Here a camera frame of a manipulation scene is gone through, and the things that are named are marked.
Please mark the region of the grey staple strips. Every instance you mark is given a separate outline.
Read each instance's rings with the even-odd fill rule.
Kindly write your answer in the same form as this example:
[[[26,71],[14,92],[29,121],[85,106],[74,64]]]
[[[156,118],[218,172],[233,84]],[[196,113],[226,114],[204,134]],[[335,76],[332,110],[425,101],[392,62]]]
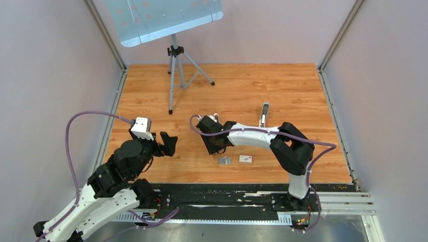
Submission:
[[[219,165],[229,165],[232,164],[232,160],[230,157],[222,157],[218,159]]]

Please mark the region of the white staple box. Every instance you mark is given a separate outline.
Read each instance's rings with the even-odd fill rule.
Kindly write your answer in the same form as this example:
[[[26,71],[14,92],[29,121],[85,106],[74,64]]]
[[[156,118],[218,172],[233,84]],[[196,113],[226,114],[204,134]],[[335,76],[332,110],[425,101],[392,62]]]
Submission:
[[[240,155],[239,162],[241,163],[252,163],[252,156]]]

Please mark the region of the white stapler body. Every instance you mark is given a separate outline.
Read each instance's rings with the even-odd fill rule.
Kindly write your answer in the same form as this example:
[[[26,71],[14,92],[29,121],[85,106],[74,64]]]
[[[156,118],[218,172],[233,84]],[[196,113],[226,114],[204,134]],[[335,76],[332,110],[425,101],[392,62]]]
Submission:
[[[269,107],[270,107],[270,104],[268,102],[265,102],[262,106],[260,117],[259,117],[259,125],[258,125],[260,128],[265,128]]]

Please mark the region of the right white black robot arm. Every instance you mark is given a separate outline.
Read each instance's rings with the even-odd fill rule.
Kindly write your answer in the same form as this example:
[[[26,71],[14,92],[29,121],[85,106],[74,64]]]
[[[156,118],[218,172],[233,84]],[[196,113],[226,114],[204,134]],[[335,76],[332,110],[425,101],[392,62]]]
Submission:
[[[251,146],[270,150],[288,173],[289,186],[283,201],[286,211],[299,211],[308,204],[308,167],[313,158],[314,145],[291,123],[279,127],[253,127],[227,121],[224,124],[212,116],[198,117],[192,126],[208,150],[214,154],[227,147]]]

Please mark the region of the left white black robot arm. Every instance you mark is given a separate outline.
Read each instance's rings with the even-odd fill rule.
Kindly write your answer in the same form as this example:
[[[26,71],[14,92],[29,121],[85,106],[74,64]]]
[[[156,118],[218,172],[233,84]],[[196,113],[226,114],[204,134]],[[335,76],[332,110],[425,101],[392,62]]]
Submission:
[[[175,154],[177,136],[161,132],[163,143],[132,135],[99,166],[79,192],[79,198],[49,221],[33,225],[38,240],[84,241],[125,211],[153,204],[162,206],[153,188],[139,176],[154,157]]]

